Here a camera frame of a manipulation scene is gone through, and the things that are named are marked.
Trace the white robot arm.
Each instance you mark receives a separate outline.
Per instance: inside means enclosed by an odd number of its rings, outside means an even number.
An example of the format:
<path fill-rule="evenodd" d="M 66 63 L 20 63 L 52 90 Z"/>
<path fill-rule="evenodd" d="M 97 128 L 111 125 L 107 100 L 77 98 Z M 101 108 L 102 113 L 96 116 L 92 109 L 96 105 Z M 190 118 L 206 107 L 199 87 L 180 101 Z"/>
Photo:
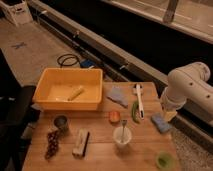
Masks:
<path fill-rule="evenodd" d="M 167 76 L 168 86 L 160 97 L 164 120 L 171 121 L 187 100 L 213 114 L 213 87 L 207 83 L 210 75 L 209 67 L 203 62 L 171 70 Z"/>

